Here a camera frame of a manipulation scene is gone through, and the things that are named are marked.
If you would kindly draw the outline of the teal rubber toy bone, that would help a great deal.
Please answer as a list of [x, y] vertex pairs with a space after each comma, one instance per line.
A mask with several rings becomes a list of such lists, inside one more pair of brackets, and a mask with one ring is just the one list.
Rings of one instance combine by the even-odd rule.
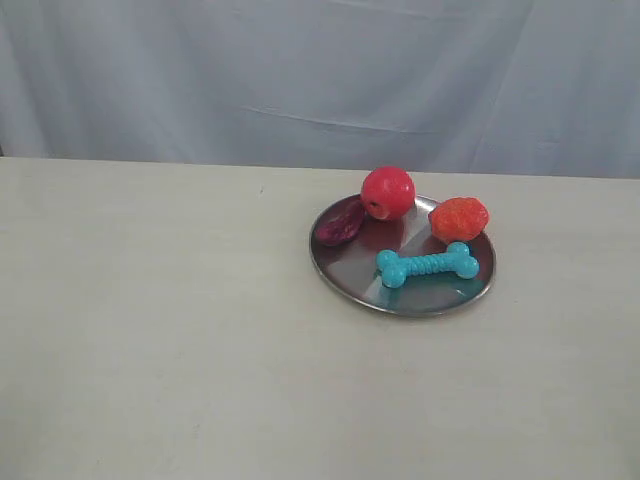
[[382, 250], [376, 255], [376, 267], [382, 283], [388, 288], [402, 287], [409, 277], [454, 273], [469, 280], [476, 277], [480, 266], [463, 242], [449, 244], [442, 253], [401, 257], [393, 250]]

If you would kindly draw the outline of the dark purple toy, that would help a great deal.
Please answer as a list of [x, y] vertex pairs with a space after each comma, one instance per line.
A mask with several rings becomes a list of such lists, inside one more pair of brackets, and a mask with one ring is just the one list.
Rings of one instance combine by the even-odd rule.
[[316, 225], [313, 238], [321, 245], [334, 247], [353, 240], [366, 218], [359, 199], [340, 205], [332, 215], [323, 217]]

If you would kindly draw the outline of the round stainless steel plate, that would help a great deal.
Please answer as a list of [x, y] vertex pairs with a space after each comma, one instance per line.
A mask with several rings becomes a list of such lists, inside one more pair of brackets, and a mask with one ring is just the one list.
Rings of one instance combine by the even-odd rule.
[[435, 273], [410, 277], [396, 289], [384, 286], [380, 279], [376, 255], [382, 250], [394, 250], [400, 257], [445, 251], [446, 245], [431, 235], [428, 219], [437, 206], [437, 201], [418, 195], [415, 206], [401, 219], [368, 218], [354, 239], [339, 246], [324, 246], [311, 234], [309, 248], [316, 271], [345, 297], [396, 316], [436, 316], [471, 305], [495, 279], [496, 253], [484, 233], [468, 243], [479, 262], [479, 273], [472, 279], [461, 279], [453, 272]]

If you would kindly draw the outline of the red toy apple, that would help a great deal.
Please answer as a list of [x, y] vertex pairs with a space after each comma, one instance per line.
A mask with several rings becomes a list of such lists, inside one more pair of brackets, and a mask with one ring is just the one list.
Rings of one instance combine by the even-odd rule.
[[367, 213], [374, 219], [400, 219], [415, 205], [415, 185], [403, 169], [383, 166], [371, 171], [364, 179], [360, 199]]

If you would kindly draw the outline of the orange toy strawberry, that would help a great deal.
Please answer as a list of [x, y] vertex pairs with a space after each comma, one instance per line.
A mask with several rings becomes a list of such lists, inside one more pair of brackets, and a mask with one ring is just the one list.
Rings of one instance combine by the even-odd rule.
[[473, 240], [489, 220], [489, 211], [474, 197], [450, 198], [429, 214], [431, 233], [444, 244]]

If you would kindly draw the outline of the pale blue backdrop cloth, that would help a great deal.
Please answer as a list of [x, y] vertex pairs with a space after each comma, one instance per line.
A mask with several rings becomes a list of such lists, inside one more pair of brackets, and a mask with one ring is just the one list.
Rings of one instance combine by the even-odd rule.
[[5, 1], [10, 156], [635, 178], [635, 1]]

